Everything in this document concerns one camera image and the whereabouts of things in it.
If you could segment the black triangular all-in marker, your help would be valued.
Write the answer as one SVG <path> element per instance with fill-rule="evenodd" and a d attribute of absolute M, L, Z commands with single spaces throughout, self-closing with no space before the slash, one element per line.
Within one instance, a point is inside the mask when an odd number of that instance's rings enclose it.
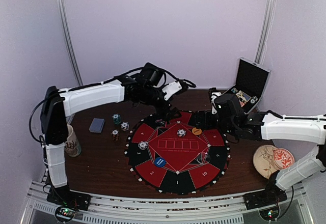
<path fill-rule="evenodd" d="M 155 120 L 155 123 L 161 127 L 166 127 L 166 125 L 167 125 L 167 122 L 163 119 L 157 119 L 157 120 Z"/>

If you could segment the orange big blind button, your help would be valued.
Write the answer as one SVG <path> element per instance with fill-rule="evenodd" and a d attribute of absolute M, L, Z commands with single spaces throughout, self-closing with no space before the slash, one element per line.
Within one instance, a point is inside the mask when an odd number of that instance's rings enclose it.
<path fill-rule="evenodd" d="M 202 134 L 202 129 L 194 127 L 192 128 L 192 133 L 196 136 L 199 136 Z"/>

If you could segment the blue cream chips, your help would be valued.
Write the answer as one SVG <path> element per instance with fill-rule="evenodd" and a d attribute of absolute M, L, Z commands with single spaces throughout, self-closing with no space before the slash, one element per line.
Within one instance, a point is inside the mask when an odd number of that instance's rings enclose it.
<path fill-rule="evenodd" d="M 146 150 L 148 148 L 148 142 L 147 141 L 141 141 L 138 143 L 138 148 L 140 150 Z"/>

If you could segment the clear round dealer button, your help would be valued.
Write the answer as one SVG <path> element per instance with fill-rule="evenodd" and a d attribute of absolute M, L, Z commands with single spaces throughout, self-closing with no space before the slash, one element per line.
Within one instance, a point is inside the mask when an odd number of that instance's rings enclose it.
<path fill-rule="evenodd" d="M 196 161 L 201 165 L 208 164 L 210 163 L 210 155 L 208 152 L 201 152 L 197 155 Z"/>

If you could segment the blue small blind button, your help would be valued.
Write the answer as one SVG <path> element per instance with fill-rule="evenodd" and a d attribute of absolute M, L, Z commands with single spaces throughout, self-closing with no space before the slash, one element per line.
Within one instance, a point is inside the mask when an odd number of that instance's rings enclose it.
<path fill-rule="evenodd" d="M 155 158 L 154 165 L 156 167 L 164 167 L 166 165 L 166 160 L 162 157 Z"/>

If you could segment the blue cream poker chip stack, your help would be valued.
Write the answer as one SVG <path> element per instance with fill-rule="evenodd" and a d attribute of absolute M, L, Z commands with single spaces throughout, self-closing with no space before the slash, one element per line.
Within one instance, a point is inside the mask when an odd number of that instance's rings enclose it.
<path fill-rule="evenodd" d="M 122 131 L 128 131 L 129 130 L 129 123 L 128 122 L 122 122 L 120 124 L 120 126 L 121 126 Z"/>

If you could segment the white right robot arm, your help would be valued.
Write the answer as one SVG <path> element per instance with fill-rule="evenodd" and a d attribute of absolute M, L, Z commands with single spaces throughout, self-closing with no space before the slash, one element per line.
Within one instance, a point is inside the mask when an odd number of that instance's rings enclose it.
<path fill-rule="evenodd" d="M 261 200 L 272 204 L 294 184 L 325 171 L 325 115 L 288 116 L 272 110 L 246 114 L 236 95 L 210 92 L 211 109 L 194 113 L 195 127 L 218 129 L 236 139 L 313 143 L 309 153 L 292 166 L 277 170 L 268 180 Z"/>

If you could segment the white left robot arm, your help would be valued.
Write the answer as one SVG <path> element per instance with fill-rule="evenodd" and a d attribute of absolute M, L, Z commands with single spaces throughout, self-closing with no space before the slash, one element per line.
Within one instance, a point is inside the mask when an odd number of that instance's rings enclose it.
<path fill-rule="evenodd" d="M 47 169 L 55 188 L 53 197 L 63 206 L 73 202 L 73 194 L 68 185 L 64 145 L 68 138 L 66 118 L 80 111 L 105 105 L 131 101 L 154 106 L 163 120 L 171 120 L 178 112 L 171 107 L 170 100 L 176 94 L 188 89 L 185 80 L 174 77 L 171 83 L 159 85 L 170 72 L 151 63 L 135 68 L 111 79 L 85 86 L 58 89 L 49 87 L 43 101 L 40 121 L 45 144 Z"/>

